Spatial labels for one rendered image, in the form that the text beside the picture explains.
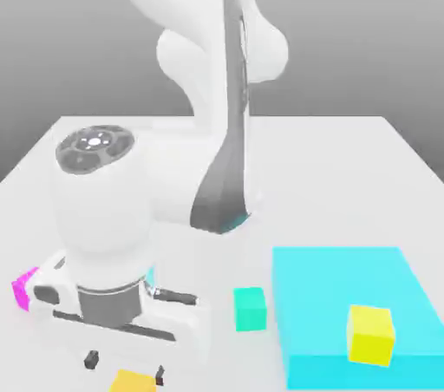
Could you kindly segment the small magenta cube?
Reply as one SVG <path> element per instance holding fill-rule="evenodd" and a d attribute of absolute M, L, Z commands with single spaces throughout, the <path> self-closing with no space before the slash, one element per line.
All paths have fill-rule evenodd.
<path fill-rule="evenodd" d="M 16 280 L 11 282 L 16 304 L 25 311 L 29 310 L 29 297 L 26 292 L 26 284 L 29 279 L 38 271 L 38 267 L 32 268 L 30 271 L 20 275 Z"/>

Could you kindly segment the small orange cube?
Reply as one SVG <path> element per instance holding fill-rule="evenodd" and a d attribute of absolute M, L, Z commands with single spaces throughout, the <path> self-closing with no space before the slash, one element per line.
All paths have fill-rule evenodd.
<path fill-rule="evenodd" d="M 154 377 L 120 369 L 108 392 L 157 392 Z"/>

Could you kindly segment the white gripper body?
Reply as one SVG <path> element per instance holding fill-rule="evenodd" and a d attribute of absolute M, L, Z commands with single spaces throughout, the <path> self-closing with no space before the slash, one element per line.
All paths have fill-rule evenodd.
<path fill-rule="evenodd" d="M 29 311 L 56 342 L 131 361 L 198 363 L 210 345 L 208 309 L 148 295 L 33 297 Z"/>

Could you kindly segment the large cyan box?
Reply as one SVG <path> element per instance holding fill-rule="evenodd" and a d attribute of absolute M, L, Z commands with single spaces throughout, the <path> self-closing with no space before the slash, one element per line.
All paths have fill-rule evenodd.
<path fill-rule="evenodd" d="M 397 247 L 276 247 L 272 293 L 284 381 L 296 389 L 444 392 L 444 324 Z M 351 363 L 353 304 L 391 312 L 389 367 Z"/>

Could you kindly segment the small yellow cube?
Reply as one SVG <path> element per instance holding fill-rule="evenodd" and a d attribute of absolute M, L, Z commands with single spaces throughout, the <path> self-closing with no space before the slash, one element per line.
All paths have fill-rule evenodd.
<path fill-rule="evenodd" d="M 350 362 L 388 367 L 395 346 L 395 327 L 390 309 L 352 304 L 346 340 Z"/>

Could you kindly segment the small green cube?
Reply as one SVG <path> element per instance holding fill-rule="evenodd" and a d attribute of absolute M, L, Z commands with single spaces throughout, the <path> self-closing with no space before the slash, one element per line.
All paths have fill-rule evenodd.
<path fill-rule="evenodd" d="M 267 305 L 261 287 L 235 288 L 233 300 L 237 332 L 266 330 Z"/>

